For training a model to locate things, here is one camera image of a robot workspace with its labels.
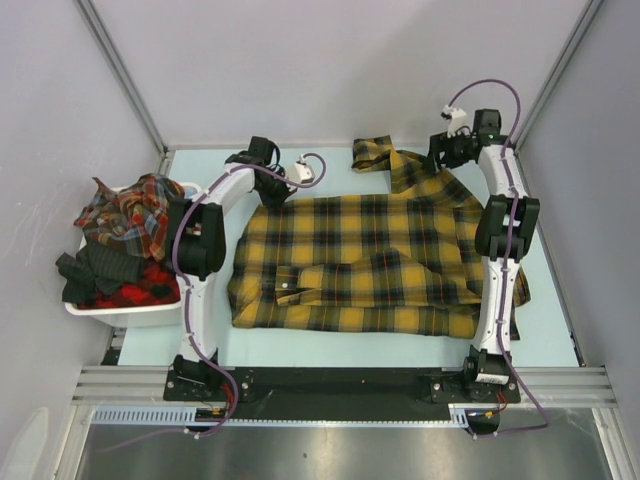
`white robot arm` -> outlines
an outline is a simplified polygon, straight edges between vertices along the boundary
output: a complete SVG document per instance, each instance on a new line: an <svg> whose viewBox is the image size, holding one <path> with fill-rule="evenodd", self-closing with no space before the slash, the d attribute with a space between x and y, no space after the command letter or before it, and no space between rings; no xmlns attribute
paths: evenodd
<svg viewBox="0 0 640 480"><path fill-rule="evenodd" d="M213 209L213 211L218 212L218 214L221 213L221 217L224 218L244 194L254 189L259 191L263 202L271 202L274 204L284 201L286 197L295 193L297 188L291 184L285 185L284 182L277 179L274 180L275 183L270 182L271 177L264 176L264 174L261 176L260 171L247 167L247 163L249 163L247 158L252 157L243 157L240 155L232 156L229 159L225 164L225 172L219 177L219 180L215 182L219 183L217 188L208 193L206 198L200 202L203 208L211 209L210 207L217 207ZM266 162L262 164L257 163L257 165L264 167L264 163ZM285 181L289 180L295 184L310 184L315 179L315 174L307 164L304 155L286 170L281 167L271 170L278 172ZM224 230L222 218L220 218L217 228ZM185 239L185 236L183 236L181 242L185 240L188 241L189 239ZM226 250L224 247L224 231L222 231L222 238L218 237L217 239L213 239L212 245L217 249L222 248ZM189 258L185 258L185 256L196 257L196 262L199 260L198 256L192 252L192 250L185 249L182 252L182 258L178 259L182 270L184 270L183 265L188 265L190 260ZM212 305L213 288L217 277L217 269L214 268L212 270L213 271L209 272L205 271L204 274L203 272L196 272L195 269L190 271L185 270L186 274L184 277L177 277L182 298L182 315L183 318L189 319L188 321L190 323L188 326L185 325L185 335L182 340L179 355L182 356L184 360L190 362L198 363L200 361L197 352L191 345L190 337L193 337L199 347L200 353L209 359L213 358L218 349L218 341L214 328L215 322L209 321L211 312L214 312Z"/></svg>
<svg viewBox="0 0 640 480"><path fill-rule="evenodd" d="M490 194L475 238L484 267L480 318L463 371L467 383L473 385L470 390L478 385L514 383L510 361L506 361L511 350L513 291L520 260L531 245L540 204L524 189L513 148L500 134L497 110L476 111L473 128L459 108L447 105L442 116L449 120L449 128L431 137L427 169L455 168L475 160Z"/></svg>

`white wall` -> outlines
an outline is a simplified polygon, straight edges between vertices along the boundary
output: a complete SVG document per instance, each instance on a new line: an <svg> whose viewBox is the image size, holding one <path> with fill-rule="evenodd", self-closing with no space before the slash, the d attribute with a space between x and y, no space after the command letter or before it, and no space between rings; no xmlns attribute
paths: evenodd
<svg viewBox="0 0 640 480"><path fill-rule="evenodd" d="M640 3L605 2L523 152L587 360L640 445Z"/></svg>
<svg viewBox="0 0 640 480"><path fill-rule="evenodd" d="M169 144L425 144L483 77L525 113L586 0L96 0ZM469 92L470 108L513 100Z"/></svg>
<svg viewBox="0 0 640 480"><path fill-rule="evenodd" d="M83 364L107 329L68 315L54 261L99 176L132 183L157 167L147 137L71 0L0 4L0 465L21 425L50 409L42 478Z"/></svg>

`purple cable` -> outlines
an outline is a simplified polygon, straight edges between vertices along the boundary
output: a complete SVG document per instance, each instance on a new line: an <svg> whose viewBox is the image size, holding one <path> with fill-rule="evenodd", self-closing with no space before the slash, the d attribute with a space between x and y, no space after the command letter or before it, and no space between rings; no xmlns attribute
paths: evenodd
<svg viewBox="0 0 640 480"><path fill-rule="evenodd" d="M498 307L498 346L500 347L500 351L502 352L502 356L504 357L507 367L509 367L509 370L511 370L511 372L513 373L513 376L516 378L516 381L520 384L524 392L531 399L531 402L535 405L536 409L544 419L544 423L540 425L531 425L527 427L508 428L506 430L500 430L499 432L486 434L486 435L477 435L469 428L469 433L471 433L474 436L474 438L496 437L498 435L508 435L511 433L541 430L543 428L547 428L551 426L551 423L552 423L549 413L544 409L542 405L540 405L540 402L535 398L535 396L533 396L533 394L531 393L531 390L529 390L529 387L527 387L527 385L522 381L522 377L520 377L520 374L516 371L515 367L513 366L513 363L511 362L511 356L506 351L504 347L504 341L502 339L502 326L505 323L507 323L507 321L504 318L506 301L507 301L507 287L508 287L507 284L509 283L509 271L507 269L507 262L509 261L509 253L511 252L511 245L513 243L513 226L516 221L516 211L518 208L518 201L519 201L518 190L515 188L513 174L511 172L511 169L509 168L509 164L506 158L506 151L507 151L507 146L511 141L511 137L515 133L516 128L518 127L518 123L520 122L520 113L522 110L522 106L520 103L520 96L518 95L518 92L516 92L515 88L513 88L504 80L499 80L497 78L485 78L483 80L478 80L476 82L470 83L469 85L464 87L462 90L460 90L458 93L456 93L451 99L451 101L449 102L449 106L453 106L453 102L455 102L458 99L458 97L460 97L460 95L462 95L464 92L466 92L470 88L473 88L477 85L482 85L484 83L496 83L506 87L513 94L513 97L516 100L516 118L513 121L513 125L511 126L511 130L509 131L509 135L507 135L507 138L504 141L504 144L502 145L502 149L500 150L500 161L502 162L502 166L504 167L504 171L507 175L507 180L509 181L509 190L511 190L514 196L513 196L513 203L511 204L511 212L509 214L509 225L507 227L507 245L506 245L505 255L502 263L502 291L500 292L500 304Z"/></svg>
<svg viewBox="0 0 640 480"><path fill-rule="evenodd" d="M218 422L217 425L214 425L213 427L209 428L208 430L206 430L204 432L200 432L199 434L195 434L195 435L198 435L198 437L208 437L210 435L213 435L215 432L218 431L218 429L220 427L222 427L222 425L224 425L224 423L227 420L229 420L229 418L231 418L231 416L233 415L233 413L236 410L236 407L238 406L238 384L236 383L234 378L225 369L223 369L220 366L218 366L215 363L213 363L210 359L208 359L206 357L206 355L204 355L202 353L202 350L200 350L199 345L196 343L195 339L193 338L194 335L193 335L193 330L191 329L191 316L190 316L190 305L191 305L191 289L190 289L190 287L191 287L191 281L189 280L189 277L187 277L185 275L185 273L182 270L180 270L180 266L178 265L178 246L180 245L180 239L182 238L182 234L184 233L184 229L186 228L187 223L189 222L189 219L191 218L191 215L193 215L193 212L196 210L196 208L198 208L198 205L200 205L209 195L211 195L211 193L216 188L218 188L218 186L220 184L222 184L222 182L224 182L227 178L229 178L231 176L231 174L233 174L235 172L238 172L240 170L244 170L244 169L247 169L247 168L250 168L252 170L258 170L260 172L264 172L264 173L266 173L268 175L271 175L274 178L277 178L278 180L286 183L287 185L291 185L291 186L294 186L294 187L297 187L297 188L315 187L324 178L325 173L327 172L327 163L324 160L324 158L322 158L317 153L305 153L302 157L303 158L307 158L307 157L317 158L318 160L320 160L320 163L322 164L322 173L313 182L306 183L306 184L300 184L300 183L292 182L291 180L288 180L288 179L286 179L284 177L281 177L277 173L269 170L268 168L262 167L260 165L250 165L250 164L238 165L236 167L231 168L228 172L225 171L222 175L220 175L220 177L218 177L209 186L209 188L207 188L207 190L202 195L200 195L194 202L192 202L191 206L189 207L187 212L184 214L184 217L182 217L182 221L180 222L180 225L178 225L178 230L176 232L176 238L175 238L175 240L173 242L173 248L171 249L171 262L173 264L174 270L176 271L176 275L178 275L180 278L182 278L184 280L186 286L187 286L187 290L185 292L185 298L184 298L184 302L185 302L185 305L184 305L184 307L185 307L184 308L184 325L185 325L185 330L187 332L187 335L189 336L189 343L191 344L191 347L196 352L196 355L198 355L200 360L202 360L209 367L213 368L214 370L216 370L217 372L222 374L229 381L229 383L231 384L231 388L233 389L233 402L232 402L231 406L229 407L229 411L227 412L225 417L220 419L220 420L217 420L217 422ZM143 440L148 440L150 438L158 437L160 435L164 435L164 434L167 434L167 433L185 433L185 429L181 429L181 428L166 428L166 429L163 429L163 430L157 430L157 431L150 432L150 433L147 433L145 435L141 435L139 437L132 438L130 440L118 443L118 444L113 445L111 447L99 449L99 450L97 450L97 452L98 453L112 452L114 450L118 450L120 448L127 447L129 445L133 445L135 443L141 442Z"/></svg>

